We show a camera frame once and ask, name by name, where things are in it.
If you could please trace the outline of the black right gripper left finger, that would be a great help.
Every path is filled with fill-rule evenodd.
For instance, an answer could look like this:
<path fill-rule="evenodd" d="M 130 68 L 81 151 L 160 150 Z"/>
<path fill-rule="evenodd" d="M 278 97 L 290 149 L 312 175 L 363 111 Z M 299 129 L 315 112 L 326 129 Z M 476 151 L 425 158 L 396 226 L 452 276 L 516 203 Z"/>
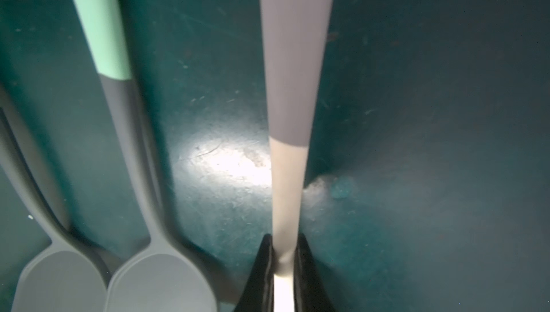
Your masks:
<path fill-rule="evenodd" d="M 274 249 L 272 236 L 261 241 L 251 273 L 234 312 L 273 312 Z"/>

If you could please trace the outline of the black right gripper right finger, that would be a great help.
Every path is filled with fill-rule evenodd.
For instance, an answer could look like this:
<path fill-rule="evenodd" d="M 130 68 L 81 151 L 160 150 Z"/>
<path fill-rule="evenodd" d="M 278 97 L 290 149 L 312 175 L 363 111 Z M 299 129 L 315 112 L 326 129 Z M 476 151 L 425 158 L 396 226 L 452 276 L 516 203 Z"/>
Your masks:
<path fill-rule="evenodd" d="M 335 312 L 303 233 L 298 235 L 294 259 L 294 307 L 299 312 Z"/>

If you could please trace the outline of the green handled grey turner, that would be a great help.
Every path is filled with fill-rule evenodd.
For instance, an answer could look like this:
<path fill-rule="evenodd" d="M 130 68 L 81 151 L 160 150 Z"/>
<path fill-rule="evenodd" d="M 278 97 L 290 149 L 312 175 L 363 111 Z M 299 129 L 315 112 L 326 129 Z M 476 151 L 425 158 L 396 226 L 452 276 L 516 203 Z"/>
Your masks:
<path fill-rule="evenodd" d="M 105 311 L 217 311 L 219 303 L 192 255 L 172 236 L 146 118 L 133 78 L 119 0 L 73 0 L 110 110 L 127 172 L 150 236 L 115 272 Z"/>

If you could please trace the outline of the green handled grey spatula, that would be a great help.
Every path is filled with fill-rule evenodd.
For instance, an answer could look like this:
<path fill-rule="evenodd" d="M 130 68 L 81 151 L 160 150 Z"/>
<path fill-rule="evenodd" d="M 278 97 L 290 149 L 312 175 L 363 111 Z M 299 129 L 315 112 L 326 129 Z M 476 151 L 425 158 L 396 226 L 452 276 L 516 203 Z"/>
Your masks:
<path fill-rule="evenodd" d="M 50 244 L 24 266 L 13 311 L 102 311 L 107 298 L 107 267 L 74 239 L 43 197 L 8 118 L 1 93 L 1 167 L 11 186 Z"/>

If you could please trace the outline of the grey handled beige spatula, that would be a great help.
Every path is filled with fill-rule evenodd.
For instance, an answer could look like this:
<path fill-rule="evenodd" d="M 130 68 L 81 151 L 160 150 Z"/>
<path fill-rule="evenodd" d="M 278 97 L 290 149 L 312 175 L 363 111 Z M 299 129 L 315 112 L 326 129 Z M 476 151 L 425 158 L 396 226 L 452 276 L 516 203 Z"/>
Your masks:
<path fill-rule="evenodd" d="M 294 259 L 333 0 L 260 0 L 272 161 L 274 310 L 295 311 Z"/>

